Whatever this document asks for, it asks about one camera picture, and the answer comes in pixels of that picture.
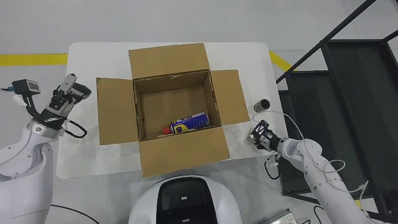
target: open cardboard box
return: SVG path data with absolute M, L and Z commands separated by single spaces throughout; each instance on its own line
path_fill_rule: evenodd
M 204 44 L 129 50 L 132 80 L 97 78 L 99 142 L 139 142 L 144 177 L 229 158 L 221 125 L 249 121 L 237 70 L 210 71 Z M 210 126 L 162 135 L 204 111 Z

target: white table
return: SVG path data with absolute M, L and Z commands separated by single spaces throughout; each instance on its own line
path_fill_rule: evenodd
M 103 175 L 141 170 L 138 143 L 100 146 L 96 99 L 96 78 L 130 79 L 128 50 L 181 43 L 75 43 L 69 48 L 67 73 L 74 73 L 78 83 L 92 90 L 91 96 L 76 105 L 69 118 L 88 130 L 87 137 L 75 139 L 64 135 L 59 140 L 57 176 L 61 179 Z M 282 111 L 275 84 L 274 72 L 266 44 L 262 43 L 205 43 L 211 70 L 239 70 L 249 116 L 253 105 L 266 98 L 270 110 Z M 287 131 L 283 116 L 261 113 L 256 119 L 266 119 L 280 137 Z M 230 159 L 267 156 L 246 141 L 246 135 L 256 123 L 224 126 Z

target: gray floor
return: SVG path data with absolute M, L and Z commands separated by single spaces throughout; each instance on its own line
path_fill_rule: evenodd
M 237 41 L 264 42 L 294 63 L 364 0 L 0 0 L 0 54 L 65 53 L 74 42 Z M 379 0 L 339 38 L 381 38 L 398 29 L 393 0 Z M 398 54 L 398 41 L 390 43 Z M 301 70 L 325 68 L 321 54 Z M 275 75 L 282 70 L 274 66 Z M 44 92 L 65 76 L 65 66 L 0 67 L 0 86 L 30 78 Z M 16 142 L 27 117 L 0 94 L 0 147 Z M 280 196 L 280 185 L 266 175 L 264 158 L 218 162 L 177 174 L 209 175 L 226 184 L 238 199 L 244 223 L 290 208 L 300 222 L 313 220 L 312 204 Z M 53 203 L 77 208 L 100 223 L 127 223 L 138 195 L 163 177 L 140 173 L 60 180 L 54 177 Z M 371 209 L 371 203 L 365 206 Z M 327 217 L 320 213 L 323 223 Z M 77 214 L 51 208 L 46 224 L 90 223 Z

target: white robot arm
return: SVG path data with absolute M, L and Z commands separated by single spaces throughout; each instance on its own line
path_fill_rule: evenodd
M 22 95 L 14 99 L 32 115 L 30 123 L 22 130 L 22 139 L 0 150 L 0 223 L 43 224 L 51 206 L 53 193 L 53 150 L 55 142 L 67 132 L 62 128 L 75 104 L 87 98 L 91 91 L 75 83 L 76 76 L 69 74 L 53 92 L 53 97 L 39 114 L 31 96 L 40 93 L 36 82 L 13 82 L 10 91 Z
M 333 224 L 372 223 L 357 206 L 335 168 L 322 156 L 322 147 L 317 142 L 281 139 L 268 126 L 261 121 L 251 131 L 250 138 L 255 140 L 257 148 L 276 151 L 304 173 L 305 181 Z

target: blue and yellow can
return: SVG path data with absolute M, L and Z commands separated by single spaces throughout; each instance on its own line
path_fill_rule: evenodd
M 164 134 L 185 133 L 188 130 L 195 130 L 209 126 L 209 118 L 205 112 L 188 116 L 184 119 L 172 121 L 169 127 L 163 128 Z

